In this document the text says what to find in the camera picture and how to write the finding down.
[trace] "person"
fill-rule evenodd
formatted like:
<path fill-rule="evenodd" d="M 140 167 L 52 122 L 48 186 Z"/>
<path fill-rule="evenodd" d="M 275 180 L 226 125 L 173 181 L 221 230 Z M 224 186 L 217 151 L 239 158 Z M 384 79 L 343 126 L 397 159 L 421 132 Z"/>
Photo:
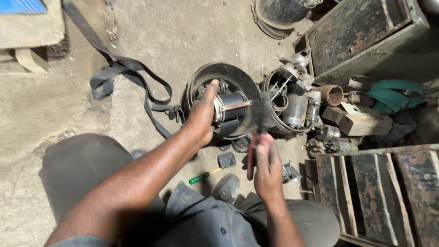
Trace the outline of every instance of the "person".
<path fill-rule="evenodd" d="M 194 102 L 187 123 L 154 150 L 133 159 L 117 141 L 81 134 L 47 148 L 40 177 L 57 227 L 45 246 L 330 247 L 334 213 L 318 202 L 285 200 L 283 168 L 268 134 L 256 147 L 256 193 L 238 207 L 234 174 L 205 198 L 180 182 L 165 206 L 160 190 L 213 135 L 218 80 Z"/>

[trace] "rusty metal cabinet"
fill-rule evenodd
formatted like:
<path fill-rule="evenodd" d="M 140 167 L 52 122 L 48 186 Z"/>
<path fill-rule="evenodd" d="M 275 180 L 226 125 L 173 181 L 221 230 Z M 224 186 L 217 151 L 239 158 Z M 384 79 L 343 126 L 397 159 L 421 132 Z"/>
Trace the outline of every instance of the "rusty metal cabinet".
<path fill-rule="evenodd" d="M 343 87 L 353 75 L 425 82 L 439 75 L 437 29 L 417 0 L 343 0 L 294 46 L 312 48 L 318 85 Z"/>
<path fill-rule="evenodd" d="M 439 144 L 316 158 L 320 200 L 341 239 L 360 246 L 439 246 Z"/>

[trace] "green screwdriver handle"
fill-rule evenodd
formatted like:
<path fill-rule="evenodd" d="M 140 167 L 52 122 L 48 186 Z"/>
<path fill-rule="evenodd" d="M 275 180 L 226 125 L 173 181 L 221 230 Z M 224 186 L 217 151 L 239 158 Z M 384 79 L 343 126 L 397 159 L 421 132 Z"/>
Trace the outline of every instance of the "green screwdriver handle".
<path fill-rule="evenodd" d="M 201 174 L 201 175 L 199 175 L 199 176 L 196 176 L 195 178 L 191 178 L 191 179 L 189 179 L 189 184 L 198 183 L 198 182 L 200 182 L 201 180 L 203 180 L 203 179 L 205 179 L 205 178 L 208 178 L 209 176 L 210 176 L 210 173 L 208 173 L 208 172 L 203 173 L 203 174 Z"/>

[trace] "forearm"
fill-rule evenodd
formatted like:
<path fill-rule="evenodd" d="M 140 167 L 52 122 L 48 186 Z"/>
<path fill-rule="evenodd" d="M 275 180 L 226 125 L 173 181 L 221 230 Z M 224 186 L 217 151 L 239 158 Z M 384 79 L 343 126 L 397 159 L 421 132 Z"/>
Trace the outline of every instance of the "forearm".
<path fill-rule="evenodd" d="M 302 237 L 294 225 L 285 199 L 266 203 L 268 238 L 271 247 L 305 247 Z"/>
<path fill-rule="evenodd" d="M 99 236 L 113 244 L 201 148 L 202 142 L 193 132 L 185 126 L 105 179 L 66 215 L 46 245 L 81 235 Z"/>

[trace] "left hand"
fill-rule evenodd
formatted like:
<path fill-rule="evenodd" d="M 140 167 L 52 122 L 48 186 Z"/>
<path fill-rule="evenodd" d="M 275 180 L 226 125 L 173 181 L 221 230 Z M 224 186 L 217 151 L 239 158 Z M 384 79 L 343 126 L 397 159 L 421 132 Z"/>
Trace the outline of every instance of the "left hand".
<path fill-rule="evenodd" d="M 202 145 L 207 145 L 213 137 L 213 99 L 218 90 L 218 80 L 212 80 L 204 91 L 203 98 L 192 104 L 186 125 L 194 135 L 198 135 Z"/>

